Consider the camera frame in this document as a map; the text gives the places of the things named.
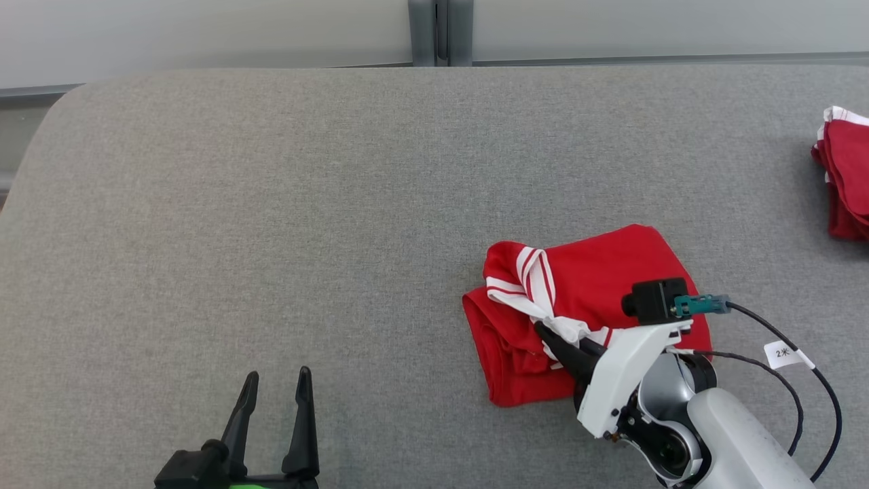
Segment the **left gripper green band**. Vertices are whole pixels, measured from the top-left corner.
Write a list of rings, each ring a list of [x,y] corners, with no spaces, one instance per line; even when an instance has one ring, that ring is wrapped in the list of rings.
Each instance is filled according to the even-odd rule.
[[[301,366],[296,383],[296,415],[291,445],[283,458],[280,470],[284,474],[249,476],[244,464],[251,415],[257,406],[259,374],[249,372],[241,393],[229,416],[221,442],[227,448],[223,465],[227,469],[227,489],[319,489],[320,473],[316,431],[316,406],[312,372]]]

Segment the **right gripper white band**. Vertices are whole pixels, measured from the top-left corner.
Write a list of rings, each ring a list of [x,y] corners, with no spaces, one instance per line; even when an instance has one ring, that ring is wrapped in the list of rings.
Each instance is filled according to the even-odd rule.
[[[690,331],[692,324],[692,319],[686,319],[622,330],[607,350],[590,337],[574,346],[542,321],[534,323],[534,331],[575,381],[589,382],[576,418],[600,439],[616,431],[621,409],[646,372],[664,350],[682,341],[683,332]]]

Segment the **red jersey with white sleeves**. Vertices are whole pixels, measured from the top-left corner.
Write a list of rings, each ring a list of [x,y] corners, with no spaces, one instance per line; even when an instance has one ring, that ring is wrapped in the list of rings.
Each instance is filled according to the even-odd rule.
[[[462,305],[489,400],[500,408],[573,395],[574,379],[534,331],[537,320],[551,321],[569,342],[587,334],[609,346],[638,325],[622,310],[634,284],[682,278],[688,294],[698,292],[661,233],[645,225],[549,249],[497,242],[482,275],[486,284]]]

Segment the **folded red white garment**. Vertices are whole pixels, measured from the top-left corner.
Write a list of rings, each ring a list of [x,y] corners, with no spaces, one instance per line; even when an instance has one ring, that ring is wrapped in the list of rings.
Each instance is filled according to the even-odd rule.
[[[829,235],[869,242],[869,117],[835,105],[825,109],[812,157],[824,170]]]

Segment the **grey horizontal frame rail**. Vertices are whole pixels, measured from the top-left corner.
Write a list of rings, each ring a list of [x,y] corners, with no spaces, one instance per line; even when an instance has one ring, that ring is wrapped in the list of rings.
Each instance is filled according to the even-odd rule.
[[[865,52],[801,52],[769,54],[709,54],[676,56],[615,56],[614,58],[552,58],[528,60],[477,60],[474,67],[620,66],[620,65],[834,65],[869,66]],[[80,84],[0,89],[0,106],[49,105]]]

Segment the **grey metal frame post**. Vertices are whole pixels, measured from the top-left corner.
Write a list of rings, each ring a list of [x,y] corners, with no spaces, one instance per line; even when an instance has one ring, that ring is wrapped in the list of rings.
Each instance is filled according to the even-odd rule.
[[[474,0],[407,0],[413,66],[474,64]]]

